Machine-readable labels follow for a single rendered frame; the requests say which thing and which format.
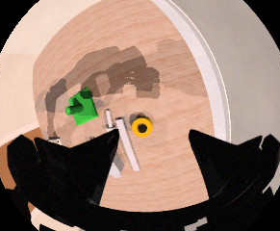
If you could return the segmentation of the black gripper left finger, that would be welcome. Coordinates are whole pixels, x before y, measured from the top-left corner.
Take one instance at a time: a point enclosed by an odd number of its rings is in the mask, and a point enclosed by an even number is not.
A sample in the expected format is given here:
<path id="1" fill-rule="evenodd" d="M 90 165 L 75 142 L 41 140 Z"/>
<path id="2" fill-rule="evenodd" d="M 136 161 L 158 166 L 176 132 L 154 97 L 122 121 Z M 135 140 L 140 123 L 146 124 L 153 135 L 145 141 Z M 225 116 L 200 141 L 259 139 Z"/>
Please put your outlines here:
<path id="1" fill-rule="evenodd" d="M 115 158 L 118 141 L 118 129 L 70 148 L 34 138 L 41 159 L 64 169 L 89 203 L 98 206 Z"/>

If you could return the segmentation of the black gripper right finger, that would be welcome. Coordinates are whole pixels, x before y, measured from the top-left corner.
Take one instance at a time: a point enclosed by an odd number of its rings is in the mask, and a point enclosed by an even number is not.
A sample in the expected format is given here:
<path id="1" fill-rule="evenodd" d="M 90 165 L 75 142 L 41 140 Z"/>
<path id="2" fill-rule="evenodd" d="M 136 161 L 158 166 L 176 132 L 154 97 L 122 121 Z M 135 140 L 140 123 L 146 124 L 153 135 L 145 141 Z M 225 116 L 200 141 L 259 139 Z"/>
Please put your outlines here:
<path id="1" fill-rule="evenodd" d="M 223 193 L 246 155 L 260 146 L 263 136 L 233 144 L 190 129 L 189 141 L 199 165 L 209 199 Z"/>

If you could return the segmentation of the yellow round nut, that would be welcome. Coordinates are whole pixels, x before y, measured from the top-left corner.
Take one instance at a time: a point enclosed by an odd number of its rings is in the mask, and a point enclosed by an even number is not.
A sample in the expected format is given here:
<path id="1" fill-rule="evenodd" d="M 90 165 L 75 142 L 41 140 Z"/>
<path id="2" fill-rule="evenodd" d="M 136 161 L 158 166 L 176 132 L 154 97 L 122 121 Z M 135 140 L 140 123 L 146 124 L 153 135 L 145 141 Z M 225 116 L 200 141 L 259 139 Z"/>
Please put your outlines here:
<path id="1" fill-rule="evenodd" d="M 140 129 L 139 128 L 139 123 L 145 123 L 147 128 L 146 129 Z M 133 132 L 135 135 L 138 137 L 144 138 L 147 137 L 151 131 L 152 131 L 152 121 L 149 117 L 147 116 L 139 116 L 133 123 L 132 126 Z"/>

